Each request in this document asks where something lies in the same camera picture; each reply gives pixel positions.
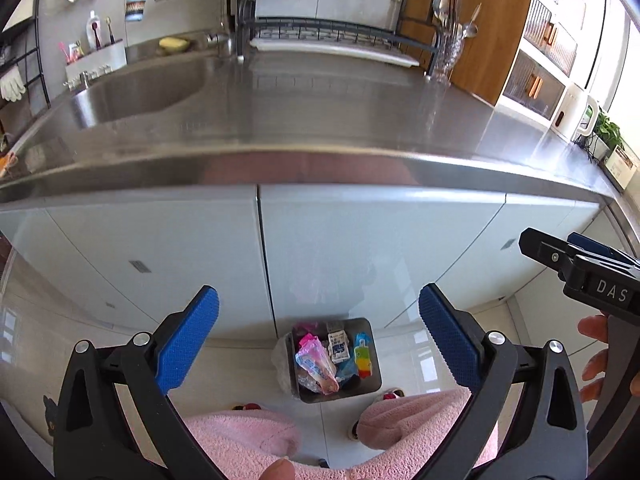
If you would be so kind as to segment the person right hand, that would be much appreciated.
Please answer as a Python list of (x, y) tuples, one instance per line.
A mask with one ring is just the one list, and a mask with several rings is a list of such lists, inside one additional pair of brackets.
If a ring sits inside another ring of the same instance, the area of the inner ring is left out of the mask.
[[(589, 337), (602, 344), (608, 344), (608, 316), (600, 313), (587, 316), (577, 324), (578, 333)], [(608, 348), (605, 348), (594, 356), (582, 370), (582, 380), (586, 383), (579, 391), (582, 403), (599, 400), (603, 388), (604, 375), (608, 368)]]

